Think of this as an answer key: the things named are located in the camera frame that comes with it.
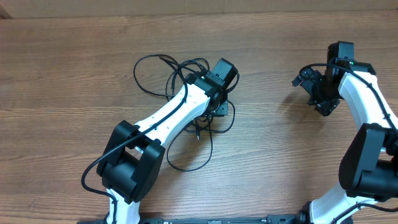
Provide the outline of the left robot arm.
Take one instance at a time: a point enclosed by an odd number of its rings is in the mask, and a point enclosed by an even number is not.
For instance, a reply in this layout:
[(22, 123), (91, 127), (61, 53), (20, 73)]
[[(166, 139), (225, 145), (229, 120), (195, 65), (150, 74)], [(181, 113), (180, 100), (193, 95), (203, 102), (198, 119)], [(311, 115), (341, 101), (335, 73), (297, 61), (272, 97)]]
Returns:
[(150, 117), (113, 130), (96, 172), (109, 197), (105, 223), (139, 223), (139, 205), (158, 178), (165, 147), (195, 118), (220, 110), (234, 88), (237, 68), (221, 58), (183, 78), (180, 91)]

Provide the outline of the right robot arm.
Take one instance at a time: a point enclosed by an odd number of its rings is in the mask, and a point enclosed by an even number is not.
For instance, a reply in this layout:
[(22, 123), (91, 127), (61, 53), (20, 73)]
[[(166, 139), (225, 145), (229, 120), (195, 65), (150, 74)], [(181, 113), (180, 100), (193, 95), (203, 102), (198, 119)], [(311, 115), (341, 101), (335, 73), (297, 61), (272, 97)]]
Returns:
[(397, 197), (397, 116), (379, 89), (376, 71), (355, 61), (354, 44), (344, 41), (328, 46), (324, 73), (318, 66), (301, 68), (293, 86), (310, 95), (308, 103), (322, 116), (345, 100), (358, 132), (340, 162), (339, 182), (288, 222), (352, 223), (353, 214), (365, 207), (397, 212), (378, 205)]

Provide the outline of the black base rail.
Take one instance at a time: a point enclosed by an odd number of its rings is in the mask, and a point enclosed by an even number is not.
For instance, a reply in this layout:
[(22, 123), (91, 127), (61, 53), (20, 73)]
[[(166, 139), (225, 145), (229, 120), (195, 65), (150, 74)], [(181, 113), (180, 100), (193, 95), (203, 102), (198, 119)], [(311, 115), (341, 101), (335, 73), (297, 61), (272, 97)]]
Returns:
[(263, 218), (189, 218), (170, 219), (146, 218), (139, 224), (294, 224), (294, 215), (268, 215)]

